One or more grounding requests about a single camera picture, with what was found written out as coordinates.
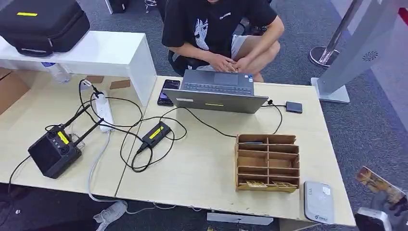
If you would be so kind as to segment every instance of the black t-shirt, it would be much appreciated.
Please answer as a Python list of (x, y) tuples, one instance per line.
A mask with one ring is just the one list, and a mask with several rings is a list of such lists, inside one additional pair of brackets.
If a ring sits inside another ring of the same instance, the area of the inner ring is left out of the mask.
[(181, 47), (188, 42), (230, 58), (232, 34), (243, 17), (254, 26), (267, 26), (276, 16), (267, 0), (220, 0), (215, 4), (207, 0), (168, 0), (162, 43)]

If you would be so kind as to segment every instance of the white cable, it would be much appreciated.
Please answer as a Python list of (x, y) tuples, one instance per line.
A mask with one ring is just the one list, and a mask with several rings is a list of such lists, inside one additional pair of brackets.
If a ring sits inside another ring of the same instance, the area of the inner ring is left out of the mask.
[[(91, 169), (89, 170), (89, 176), (88, 176), (88, 195), (89, 195), (89, 197), (90, 197), (92, 200), (94, 200), (94, 201), (96, 201), (96, 202), (117, 202), (117, 201), (120, 201), (120, 200), (102, 200), (102, 199), (98, 199), (98, 198), (95, 198), (95, 197), (92, 195), (91, 191), (90, 191), (90, 185), (91, 185), (91, 181), (92, 181), (93, 171), (95, 170), (95, 168), (96, 168), (96, 166), (97, 166), (99, 160), (101, 159), (103, 153), (105, 152), (106, 148), (108, 147), (108, 144), (109, 144), (110, 139), (111, 139), (111, 133), (108, 132), (108, 138), (106, 139), (105, 145), (103, 146), (103, 148), (102, 148), (101, 152), (98, 154), (98, 156), (95, 158), (95, 161), (93, 162), (92, 167), (91, 167)], [(139, 213), (139, 212), (145, 211), (145, 210), (151, 210), (151, 209), (155, 209), (155, 208), (167, 210), (167, 209), (172, 209), (172, 208), (175, 208), (175, 207), (176, 207), (176, 206), (174, 205), (174, 206), (172, 206), (172, 207), (163, 208), (163, 207), (160, 207), (160, 206), (156, 205), (156, 203), (153, 203), (153, 205), (154, 205), (154, 207), (143, 208), (143, 209), (141, 209), (141, 210), (139, 210), (139, 211), (136, 211), (136, 212), (129, 212), (128, 210), (126, 210), (126, 213), (133, 215), (133, 214), (137, 214), (137, 213)]]
[(201, 208), (194, 208), (194, 207), (190, 207), (192, 210), (196, 211), (196, 212), (200, 212), (202, 209)]
[(150, 210), (150, 209), (155, 209), (156, 207), (151, 207), (151, 208), (143, 208), (143, 209), (141, 209), (141, 210), (139, 210), (139, 211), (136, 211), (136, 212), (129, 212), (129, 211), (127, 211), (126, 210), (126, 213), (127, 214), (131, 214), (131, 215), (133, 215), (133, 214), (137, 214), (137, 213), (140, 213), (140, 212), (142, 212), (142, 211), (144, 211), (144, 210)]
[(101, 200), (101, 199), (97, 199), (97, 198), (95, 198), (95, 197), (92, 195), (92, 193), (90, 192), (90, 185), (91, 185), (91, 181), (92, 181), (93, 171), (95, 170), (96, 165), (98, 164), (100, 158), (102, 157), (103, 153), (105, 152), (106, 148), (108, 147), (108, 144), (109, 144), (109, 141), (110, 141), (110, 140), (111, 140), (111, 133), (108, 132), (108, 138), (106, 139), (106, 143), (105, 143), (105, 145), (103, 146), (101, 152), (100, 152), (100, 153), (98, 154), (98, 156), (95, 158), (95, 161), (93, 162), (92, 167), (91, 167), (91, 169), (90, 169), (90, 171), (89, 171), (89, 176), (88, 176), (88, 195), (89, 195), (89, 197), (90, 197), (92, 200), (94, 200), (94, 201), (96, 201), (96, 202), (117, 202), (117, 201), (119, 201), (119, 200)]
[(172, 208), (175, 208), (175, 207), (176, 207), (176, 206), (174, 205), (174, 206), (171, 206), (171, 207), (168, 207), (168, 208), (163, 208), (163, 207), (160, 207), (160, 206), (156, 205), (156, 203), (153, 203), (153, 205), (154, 205), (156, 208), (163, 209), (163, 210), (172, 209)]

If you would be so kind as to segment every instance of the carpet floor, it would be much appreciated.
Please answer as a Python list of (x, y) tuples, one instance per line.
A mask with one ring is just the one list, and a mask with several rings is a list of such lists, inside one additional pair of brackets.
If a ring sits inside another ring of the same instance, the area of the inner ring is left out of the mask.
[[(125, 14), (110, 15), (104, 1), (80, 0), (92, 30), (146, 33), (154, 65), (159, 75), (176, 75), (167, 62), (167, 49), (161, 45), (162, 21), (157, 10), (145, 13), (144, 3), (133, 0)], [(310, 63), (307, 54), (328, 43), (340, 22), (330, 0), (279, 0), (277, 11), (286, 31), (280, 39), (281, 51), (262, 74), (266, 82), (310, 85), (311, 77), (324, 72)], [(349, 35), (343, 36), (338, 49), (344, 49)], [(373, 72), (368, 70), (347, 85), (350, 104), (322, 102), (326, 123), (353, 211), (368, 206), (373, 194), (361, 186), (355, 175), (368, 166), (391, 183), (406, 189), (408, 179), (408, 135)], [(95, 203), (87, 195), (45, 189), (27, 189), (16, 202), (20, 214), (10, 216), (0, 230), (24, 230), (59, 222), (90, 218), (108, 204)], [(150, 206), (131, 202), (130, 209)], [(243, 226), (252, 231), (277, 230), (271, 226)], [(219, 231), (237, 230), (236, 224), (207, 222), (205, 211), (189, 208), (151, 210), (139, 215), (125, 215), (108, 227), (117, 230), (194, 230), (208, 226)], [(311, 230), (357, 230), (341, 226), (319, 226)]]

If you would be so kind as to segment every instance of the hand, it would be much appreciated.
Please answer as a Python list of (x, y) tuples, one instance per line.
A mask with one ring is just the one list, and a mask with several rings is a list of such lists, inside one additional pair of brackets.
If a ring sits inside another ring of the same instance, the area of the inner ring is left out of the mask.
[(209, 62), (216, 71), (237, 72), (237, 70), (232, 67), (235, 61), (223, 55), (213, 53), (206, 61)]
[(232, 67), (236, 69), (238, 72), (243, 72), (249, 66), (251, 61), (247, 57), (243, 57), (236, 64), (233, 64)]

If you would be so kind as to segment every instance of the wooden compartment box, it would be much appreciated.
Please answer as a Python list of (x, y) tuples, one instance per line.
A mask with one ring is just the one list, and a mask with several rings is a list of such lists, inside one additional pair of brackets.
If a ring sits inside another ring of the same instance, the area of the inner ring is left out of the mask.
[(299, 146), (293, 135), (237, 136), (237, 190), (294, 192), (299, 188)]

